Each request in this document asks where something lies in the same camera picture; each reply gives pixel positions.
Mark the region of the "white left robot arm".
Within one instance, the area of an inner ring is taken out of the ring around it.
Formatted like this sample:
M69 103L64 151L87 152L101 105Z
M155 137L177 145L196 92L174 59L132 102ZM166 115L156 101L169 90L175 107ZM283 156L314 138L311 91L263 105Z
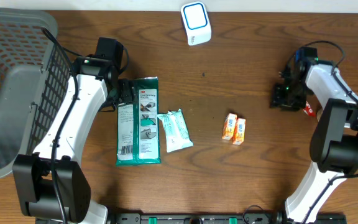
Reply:
M94 54L70 64L67 92L51 127L31 155L19 154L13 163L25 216L39 222L110 222L108 208L91 199L81 158L97 112L137 102L133 82L119 78L125 54L116 39L101 37Z

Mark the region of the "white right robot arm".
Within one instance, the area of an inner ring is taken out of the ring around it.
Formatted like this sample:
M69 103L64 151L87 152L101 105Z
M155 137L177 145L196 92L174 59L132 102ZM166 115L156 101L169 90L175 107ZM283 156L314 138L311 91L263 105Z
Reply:
M358 96L340 75L338 63L321 60L312 43L296 50L273 87L272 108L299 111L314 95L322 109L310 141L311 164L285 201L278 223L330 223L318 218L325 201L347 179L358 178Z

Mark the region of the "red snack packet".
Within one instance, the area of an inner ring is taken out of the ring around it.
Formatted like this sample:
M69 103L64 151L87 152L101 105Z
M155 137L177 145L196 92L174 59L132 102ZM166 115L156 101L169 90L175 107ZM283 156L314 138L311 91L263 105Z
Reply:
M308 101L305 102L305 107L303 109L303 112L311 117L316 117L316 113L312 109L311 105L308 103Z

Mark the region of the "orange juice box pair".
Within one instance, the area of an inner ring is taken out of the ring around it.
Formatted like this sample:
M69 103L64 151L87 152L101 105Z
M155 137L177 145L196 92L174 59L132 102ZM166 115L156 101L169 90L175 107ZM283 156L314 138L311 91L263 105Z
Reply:
M223 126L222 139L232 140L233 145L241 145L244 142L246 132L246 119L238 118L236 114L229 113Z

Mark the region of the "green lid white jar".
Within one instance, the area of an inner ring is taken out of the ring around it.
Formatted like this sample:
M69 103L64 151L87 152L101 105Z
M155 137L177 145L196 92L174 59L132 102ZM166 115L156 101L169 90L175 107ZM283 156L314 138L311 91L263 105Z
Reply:
M322 113L323 113L323 109L320 108L317 113L316 113L316 119L317 121L319 121L321 119L321 116L322 116Z

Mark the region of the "light teal snack packet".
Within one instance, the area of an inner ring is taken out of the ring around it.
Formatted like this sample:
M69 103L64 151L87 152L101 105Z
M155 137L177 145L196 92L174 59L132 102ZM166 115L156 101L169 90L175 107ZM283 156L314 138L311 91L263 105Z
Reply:
M167 152L173 152L193 146L181 109L177 111L169 111L166 114L158 114L157 118L161 120L163 124Z

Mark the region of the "green white wipes pack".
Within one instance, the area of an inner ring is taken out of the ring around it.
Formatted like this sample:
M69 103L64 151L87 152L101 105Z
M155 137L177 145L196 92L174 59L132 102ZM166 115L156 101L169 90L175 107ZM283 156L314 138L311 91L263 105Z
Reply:
M117 166L159 164L158 78L128 82L135 102L117 109Z

